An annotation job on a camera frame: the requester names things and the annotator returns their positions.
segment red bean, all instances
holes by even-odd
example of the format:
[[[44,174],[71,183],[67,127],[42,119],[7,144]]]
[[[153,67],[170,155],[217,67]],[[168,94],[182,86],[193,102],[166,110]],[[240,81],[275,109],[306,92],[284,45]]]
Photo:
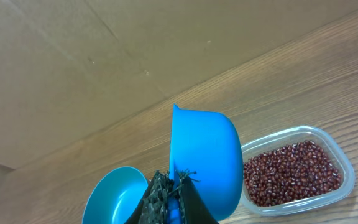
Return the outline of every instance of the red bean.
[[[250,199],[280,205],[337,190],[342,176],[324,150],[305,140],[250,158],[243,167]]]

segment pile of beans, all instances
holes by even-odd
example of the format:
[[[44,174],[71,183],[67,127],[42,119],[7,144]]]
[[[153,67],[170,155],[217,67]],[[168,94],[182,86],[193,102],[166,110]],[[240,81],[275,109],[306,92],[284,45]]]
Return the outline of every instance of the pile of beans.
[[[331,192],[342,178],[324,150],[309,140],[250,158],[243,174],[250,199],[260,207]]]

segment blue bowl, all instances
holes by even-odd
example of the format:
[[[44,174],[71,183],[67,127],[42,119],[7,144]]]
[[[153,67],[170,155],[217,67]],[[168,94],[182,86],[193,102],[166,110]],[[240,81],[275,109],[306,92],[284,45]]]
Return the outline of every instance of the blue bowl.
[[[120,167],[103,177],[86,204],[82,224],[124,223],[139,204],[148,182],[141,171]]]
[[[176,170],[196,171],[191,178],[215,220],[230,216],[242,191],[242,153],[239,136],[221,113],[180,109],[173,105],[170,178]]]

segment bowl rim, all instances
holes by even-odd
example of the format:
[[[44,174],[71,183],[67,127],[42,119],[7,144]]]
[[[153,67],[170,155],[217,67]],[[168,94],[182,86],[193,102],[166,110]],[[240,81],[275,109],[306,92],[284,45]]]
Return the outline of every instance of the bowl rim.
[[[137,171],[142,177],[143,177],[143,180],[144,182],[148,185],[149,182],[147,181],[146,179],[146,176],[139,170],[139,169],[136,169],[135,167],[132,167],[132,166],[122,166],[122,167],[118,167],[118,168],[115,168],[114,170],[108,172],[101,180],[99,180],[98,184],[96,184],[96,186],[93,188],[91,194],[89,195],[87,201],[86,201],[86,205],[85,205],[85,208],[84,208],[84,212],[82,214],[82,219],[81,219],[81,224],[84,224],[84,217],[85,217],[85,212],[86,212],[86,209],[88,208],[88,204],[89,204],[89,201],[94,193],[94,191],[98,188],[99,184],[110,174],[112,174],[113,172],[117,172],[117,170],[121,170],[121,169],[132,169],[132,170],[135,170]]]
[[[344,151],[338,146],[336,141],[327,132],[323,131],[322,129],[313,126],[295,126],[292,128],[284,129],[282,131],[278,131],[276,133],[268,134],[262,138],[245,143],[241,146],[241,151],[242,154],[244,155],[245,152],[250,152],[251,150],[257,147],[263,146],[264,144],[268,144],[270,142],[274,142],[279,139],[287,138],[291,136],[291,134],[300,134],[300,133],[314,134],[316,137],[320,138],[326,146],[328,146],[328,149],[325,150],[329,150],[333,154],[335,160],[340,165],[338,169],[341,169],[345,173],[340,188],[326,194],[322,194],[310,198],[304,198],[302,200],[288,202],[282,205],[275,205],[272,207],[259,207],[254,205],[254,203],[252,203],[245,196],[244,183],[243,183],[243,189],[241,192],[241,202],[245,206],[245,208],[263,216],[289,215],[292,213],[304,212],[306,210],[311,210],[314,208],[319,208],[325,205],[329,205],[331,203],[342,200],[352,192],[356,181],[353,166],[350,160],[346,157]]]

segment wooden table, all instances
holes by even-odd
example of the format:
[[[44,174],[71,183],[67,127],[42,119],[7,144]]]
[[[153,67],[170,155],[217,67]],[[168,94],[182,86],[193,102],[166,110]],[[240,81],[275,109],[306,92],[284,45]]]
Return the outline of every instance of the wooden table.
[[[10,173],[0,223],[80,223],[110,170],[167,170],[173,103],[226,114],[241,143],[301,124],[323,128],[355,168],[355,189],[333,205],[276,218],[239,205],[222,223],[358,223],[358,12]]]

